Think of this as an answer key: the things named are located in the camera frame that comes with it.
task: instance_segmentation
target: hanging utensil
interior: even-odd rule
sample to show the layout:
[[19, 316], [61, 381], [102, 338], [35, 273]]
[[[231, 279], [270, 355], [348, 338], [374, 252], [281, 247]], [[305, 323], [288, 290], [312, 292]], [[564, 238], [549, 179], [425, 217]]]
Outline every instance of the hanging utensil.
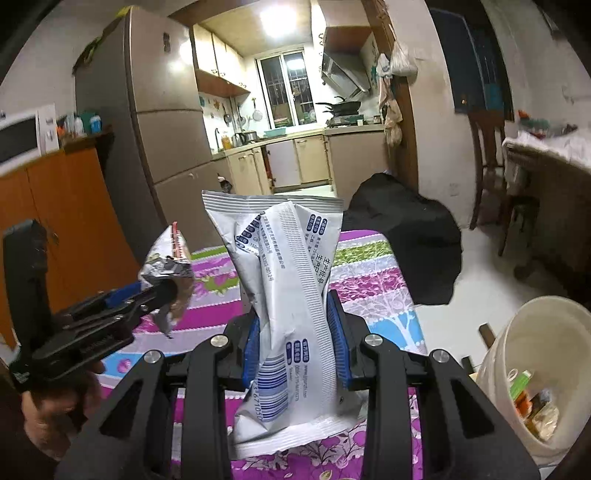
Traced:
[[260, 110], [256, 109], [256, 98], [254, 98], [254, 97], [252, 97], [252, 106], [255, 109], [255, 111], [252, 113], [252, 119], [255, 122], [260, 122], [262, 120], [262, 113]]
[[230, 115], [228, 115], [226, 113], [226, 106], [224, 104], [222, 104], [222, 108], [223, 108], [223, 121], [226, 124], [226, 127], [229, 127], [230, 123], [232, 122], [232, 119], [230, 118]]
[[244, 118], [240, 113], [240, 107], [238, 106], [236, 99], [234, 99], [234, 103], [236, 103], [236, 110], [238, 111], [238, 124], [240, 125], [240, 128], [242, 128], [244, 125], [246, 125], [246, 118]]

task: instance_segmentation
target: window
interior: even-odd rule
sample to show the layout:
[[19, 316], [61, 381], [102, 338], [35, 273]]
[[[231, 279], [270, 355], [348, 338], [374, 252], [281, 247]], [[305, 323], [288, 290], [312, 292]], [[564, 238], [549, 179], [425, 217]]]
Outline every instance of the window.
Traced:
[[303, 51], [258, 60], [271, 128], [316, 122]]
[[495, 30], [478, 0], [427, 0], [456, 112], [500, 110], [513, 120], [509, 77]]

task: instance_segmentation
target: refrigerator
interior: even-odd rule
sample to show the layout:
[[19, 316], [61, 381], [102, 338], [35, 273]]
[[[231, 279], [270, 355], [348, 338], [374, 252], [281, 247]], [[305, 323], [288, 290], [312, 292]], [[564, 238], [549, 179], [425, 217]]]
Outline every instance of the refrigerator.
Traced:
[[76, 72], [76, 108], [112, 126], [103, 174], [138, 262], [172, 222], [191, 252], [222, 244], [201, 198], [221, 188], [185, 26], [132, 7]]

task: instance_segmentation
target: person's hand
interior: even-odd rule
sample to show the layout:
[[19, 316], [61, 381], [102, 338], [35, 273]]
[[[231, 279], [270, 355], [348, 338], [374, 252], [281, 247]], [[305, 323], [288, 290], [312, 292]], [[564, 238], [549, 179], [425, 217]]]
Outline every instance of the person's hand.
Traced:
[[66, 414], [79, 403], [86, 418], [100, 404], [100, 384], [95, 374], [101, 374], [105, 367], [101, 362], [83, 372], [77, 383], [86, 387], [84, 398], [73, 387], [55, 387], [42, 391], [28, 391], [22, 395], [22, 413], [25, 417], [25, 432], [33, 444], [46, 455], [60, 460], [70, 446], [70, 437], [76, 433], [73, 423]]

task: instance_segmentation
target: door frame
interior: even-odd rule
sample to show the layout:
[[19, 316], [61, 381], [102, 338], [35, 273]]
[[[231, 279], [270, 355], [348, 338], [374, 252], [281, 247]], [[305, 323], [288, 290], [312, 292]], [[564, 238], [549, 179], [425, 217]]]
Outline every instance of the door frame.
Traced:
[[[361, 3], [372, 28], [378, 51], [390, 58], [395, 38], [386, 3], [384, 0], [361, 0]], [[402, 143], [397, 147], [390, 147], [389, 156], [390, 159], [394, 159], [398, 180], [418, 192], [417, 135], [408, 80], [406, 77], [397, 76], [394, 76], [393, 80], [396, 87], [396, 100], [403, 117], [400, 122]]]

